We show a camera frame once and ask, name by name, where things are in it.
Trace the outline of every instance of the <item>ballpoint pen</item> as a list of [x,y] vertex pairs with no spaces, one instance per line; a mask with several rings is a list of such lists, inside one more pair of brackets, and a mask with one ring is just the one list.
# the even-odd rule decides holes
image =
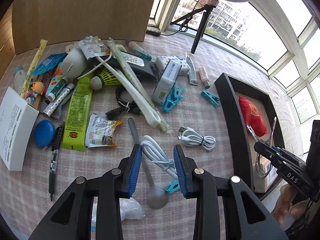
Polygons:
[[62,121],[61,125],[57,127],[56,134],[54,136],[54,140],[52,143],[52,158],[50,163],[50,174],[49,174],[49,193],[50,199],[53,200],[53,195],[55,193],[55,180],[56,180],[56,169],[57,169],[57,156],[59,153],[60,143],[62,140],[63,129],[64,129],[64,121]]

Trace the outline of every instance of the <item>plaid tablecloth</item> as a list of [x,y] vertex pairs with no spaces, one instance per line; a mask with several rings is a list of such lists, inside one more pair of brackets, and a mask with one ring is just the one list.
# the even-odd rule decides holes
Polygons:
[[[73,42],[65,42],[47,46],[41,60],[50,54],[61,53],[65,47]],[[182,55],[190,51],[193,38],[176,34],[170,37],[153,37],[146,35],[145,41],[140,43],[146,52],[153,56]],[[28,70],[37,49],[16,55],[0,80],[0,101],[8,86],[13,86],[13,71],[17,66]],[[191,54],[195,66],[206,67],[211,80],[209,91],[216,93],[214,81],[225,72],[246,81],[267,92],[275,106],[286,148],[295,154],[302,153],[302,146],[296,137],[297,127],[292,123],[286,105],[288,97],[278,85],[269,80],[266,75],[233,54],[216,46],[200,41],[194,55]],[[118,147],[97,147],[86,149],[85,152],[62,149],[58,157],[56,175],[55,200],[63,193],[69,184],[78,176],[87,179],[102,176],[106,171],[117,167],[120,160],[131,153],[133,140],[127,119],[134,118],[140,139],[150,135],[162,147],[168,157],[172,158],[173,147],[178,144],[177,131],[181,125],[189,126],[203,135],[213,135],[217,140],[217,147],[212,151],[205,151],[201,147],[182,146],[185,155],[194,158],[198,167],[202,167],[215,176],[229,178],[233,175],[233,163],[222,107],[215,109],[202,96],[199,87],[190,85],[187,76],[178,77],[178,85],[187,84],[183,92],[185,98],[168,114],[163,116],[173,128],[173,133],[164,134],[158,129],[151,128],[143,116],[123,114],[119,117],[123,124],[116,129],[115,141]],[[146,91],[152,95],[155,84],[144,83]],[[105,112],[118,107],[115,99],[115,87],[103,87],[94,91],[90,115],[92,113],[104,116]],[[66,117],[68,104],[63,108],[61,118]],[[41,120],[46,119],[39,114],[34,127]],[[61,120],[49,118],[56,126]],[[26,150],[23,171],[9,172],[0,160],[0,212],[7,218],[15,230],[29,236],[54,202],[49,199],[49,166],[52,153],[42,151],[31,133]],[[157,186],[165,188],[172,178],[156,165],[148,162]],[[148,183],[144,172],[140,172],[136,191],[133,197],[145,208],[146,217],[142,220],[125,220],[122,223],[125,239],[192,239],[194,230],[194,216],[196,200],[186,200],[180,191],[170,195],[169,203],[160,210],[152,210],[146,204],[146,189]],[[224,218],[220,205],[221,236],[224,239]]]

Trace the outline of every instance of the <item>wooden wall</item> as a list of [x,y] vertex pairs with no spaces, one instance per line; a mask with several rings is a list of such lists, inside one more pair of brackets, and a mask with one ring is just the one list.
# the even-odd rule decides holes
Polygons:
[[86,36],[143,41],[154,0],[15,0],[16,53]]
[[0,78],[15,55],[12,38],[12,6],[0,21]]

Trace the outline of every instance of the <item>green snack package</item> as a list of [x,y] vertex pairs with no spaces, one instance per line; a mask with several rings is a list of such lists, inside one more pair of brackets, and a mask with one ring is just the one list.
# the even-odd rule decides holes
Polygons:
[[67,120],[64,127],[62,148],[77,151],[84,151],[84,139],[89,117],[89,110],[92,99],[90,81],[93,74],[81,78],[71,96],[67,113]]

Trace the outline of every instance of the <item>plastic clip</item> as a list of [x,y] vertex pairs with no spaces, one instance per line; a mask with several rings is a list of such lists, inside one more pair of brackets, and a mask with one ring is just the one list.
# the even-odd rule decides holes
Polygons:
[[219,107],[218,101],[220,100],[220,98],[218,96],[208,92],[207,90],[202,90],[201,95],[215,108]]
[[170,93],[164,100],[163,111],[165,113],[170,112],[171,109],[174,108],[174,106],[176,106],[181,99],[183,99],[183,95],[181,95],[181,93],[184,90],[185,85],[186,84],[184,84],[181,88],[177,88],[176,84],[174,83]]
[[165,191],[169,194],[175,192],[176,190],[180,189],[179,182],[174,179],[166,188]]
[[139,57],[140,58],[144,58],[147,61],[151,61],[152,60],[152,57],[149,54],[146,54],[146,53],[144,53],[144,52],[142,52],[142,51],[140,51],[140,50],[138,50],[136,48],[133,48],[133,51],[139,53]]

